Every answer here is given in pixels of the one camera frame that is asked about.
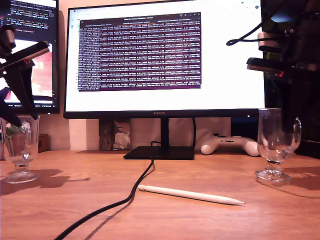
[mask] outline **desk surface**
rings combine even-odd
[[[39,179],[6,184],[12,163],[1,162],[1,239],[51,240],[83,216],[126,198],[150,160],[122,154],[40,153],[30,163]],[[108,210],[65,239],[73,240],[318,240],[320,160],[294,156],[285,163],[290,185],[255,181],[266,160],[241,154],[156,160],[142,183],[235,198],[232,206],[138,191],[122,209]]]

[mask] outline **glass base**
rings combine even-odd
[[[262,171],[257,171],[255,173],[255,180],[262,184],[272,184],[272,185],[285,185],[287,184],[291,177],[282,171],[274,169],[264,169]]]
[[[38,179],[38,176],[30,171],[14,172],[12,175],[4,179],[7,184],[23,184]]]

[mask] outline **white stylus pen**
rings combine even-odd
[[[193,192],[193,191],[176,190],[176,189],[170,189],[165,187],[139,185],[138,189],[140,191],[152,192],[157,194],[166,194],[166,195],[172,195],[176,197],[183,197],[183,198],[189,198],[189,199],[197,199],[197,200],[209,201],[209,202],[220,203],[220,204],[230,204],[230,205],[244,204],[243,201],[239,201],[237,199],[233,199],[226,196],[217,196],[217,195],[211,195],[211,194],[205,194],[205,193],[199,193],[199,192]]]

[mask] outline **clear glass mug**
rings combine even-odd
[[[38,178],[29,171],[29,163],[38,155],[39,118],[34,120],[31,116],[18,116],[22,126],[0,119],[4,159],[15,165],[15,171],[4,179],[8,184],[21,184],[31,182]]]
[[[280,108],[260,108],[258,145],[260,155],[267,160],[262,171],[256,172],[256,180],[262,183],[286,183],[290,176],[283,173],[283,162],[299,147],[301,122],[296,118],[293,132],[284,132]]]

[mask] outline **white game controller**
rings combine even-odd
[[[241,147],[250,156],[256,157],[259,155],[257,142],[242,136],[214,136],[203,143],[201,152],[203,155],[209,155],[219,147]]]

